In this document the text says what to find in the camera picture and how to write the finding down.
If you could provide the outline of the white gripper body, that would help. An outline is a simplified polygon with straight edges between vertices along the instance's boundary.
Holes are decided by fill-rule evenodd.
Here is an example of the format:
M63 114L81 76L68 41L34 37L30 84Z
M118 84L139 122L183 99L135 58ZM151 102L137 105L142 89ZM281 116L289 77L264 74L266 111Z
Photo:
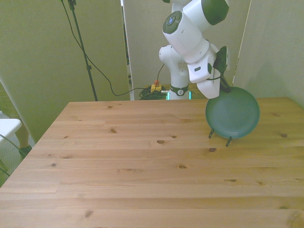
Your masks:
M220 79L216 80L204 80L197 82L197 88L208 99L213 99L219 96L220 91Z

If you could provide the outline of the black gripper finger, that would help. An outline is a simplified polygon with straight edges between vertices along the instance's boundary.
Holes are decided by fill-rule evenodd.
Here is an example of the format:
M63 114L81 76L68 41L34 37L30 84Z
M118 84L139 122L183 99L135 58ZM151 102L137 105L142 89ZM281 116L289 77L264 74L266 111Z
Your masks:
M228 84L228 82L225 79L220 80L220 90L225 93L231 92L230 85Z

